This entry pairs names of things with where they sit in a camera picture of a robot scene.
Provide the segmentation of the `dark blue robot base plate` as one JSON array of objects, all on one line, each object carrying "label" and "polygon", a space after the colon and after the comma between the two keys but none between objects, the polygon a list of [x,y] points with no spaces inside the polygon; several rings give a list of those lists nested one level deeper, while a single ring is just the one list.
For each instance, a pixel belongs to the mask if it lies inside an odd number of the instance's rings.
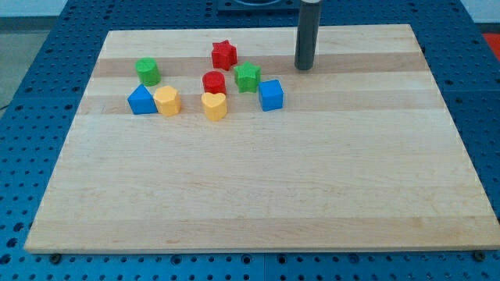
[{"label": "dark blue robot base plate", "polygon": [[218,14],[238,12],[297,12],[299,0],[216,0]]}]

